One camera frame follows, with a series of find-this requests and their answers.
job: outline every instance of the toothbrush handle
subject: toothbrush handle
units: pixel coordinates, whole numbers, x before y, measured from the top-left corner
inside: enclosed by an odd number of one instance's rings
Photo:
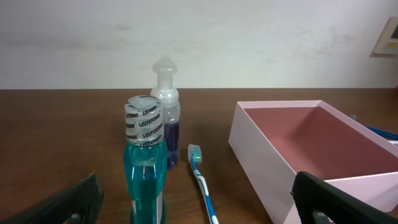
[[[367,126],[367,128],[369,128],[371,131],[373,131],[374,133],[384,137],[384,138],[389,138],[389,139],[393,139],[393,140],[398,140],[398,134],[394,134],[394,133],[390,133],[388,131],[383,131],[377,128],[372,128]]]
[[[195,174],[195,177],[197,178],[201,193],[203,195],[203,198],[205,199],[207,214],[209,216],[210,223],[211,224],[219,224],[217,216],[216,216],[216,212],[214,211],[213,205],[211,204],[209,190],[207,188],[205,178],[199,173],[199,170],[197,170],[197,169],[193,170],[193,173]]]

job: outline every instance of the blue toothbrush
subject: blue toothbrush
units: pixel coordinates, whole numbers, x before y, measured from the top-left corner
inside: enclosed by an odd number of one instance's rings
[[[209,220],[211,224],[218,224],[218,219],[216,216],[216,213],[213,209],[213,206],[210,201],[210,196],[209,196],[209,190],[207,189],[206,181],[205,178],[199,173],[199,170],[197,169],[197,166],[195,163],[201,163],[201,150],[199,146],[190,144],[188,146],[188,161],[192,165],[192,170],[193,174],[195,174],[195,177],[198,181],[201,194],[203,195],[203,198],[205,199],[206,203],[206,208],[207,208],[207,214],[209,216]]]

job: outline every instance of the listerine bottle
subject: listerine bottle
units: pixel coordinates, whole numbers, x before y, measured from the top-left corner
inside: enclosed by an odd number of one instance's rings
[[[173,87],[173,74],[177,66],[168,57],[163,57],[154,64],[152,70],[157,73],[157,86],[150,92],[151,96],[162,100],[164,111],[164,131],[167,143],[167,168],[173,169],[178,159],[178,136],[180,133],[180,103],[178,91]]]
[[[132,202],[130,223],[164,223],[162,189],[166,180],[167,146],[163,104],[153,96],[136,96],[127,101],[124,109],[127,144],[123,163]]]

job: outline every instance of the white bottle cap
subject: white bottle cap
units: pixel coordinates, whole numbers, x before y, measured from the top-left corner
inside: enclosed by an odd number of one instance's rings
[[[133,144],[150,146],[164,135],[163,105],[154,96],[135,96],[124,105],[126,137]]]
[[[157,86],[150,95],[161,99],[165,108],[175,106],[178,103],[178,91],[173,87],[173,74],[177,72],[177,66],[169,57],[162,57],[152,70],[157,73]]]

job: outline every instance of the clear plastic bottle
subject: clear plastic bottle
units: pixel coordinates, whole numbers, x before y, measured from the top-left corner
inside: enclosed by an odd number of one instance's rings
[[[150,95],[163,102],[163,120],[168,152],[167,168],[173,169],[178,161],[181,112],[178,91],[173,87],[173,74],[177,72],[177,66],[168,57],[163,57],[154,64],[152,70],[157,73],[157,86],[152,89]]]
[[[162,102],[153,96],[136,96],[124,109],[127,144],[123,164],[132,202],[130,224],[163,224],[167,146]]]

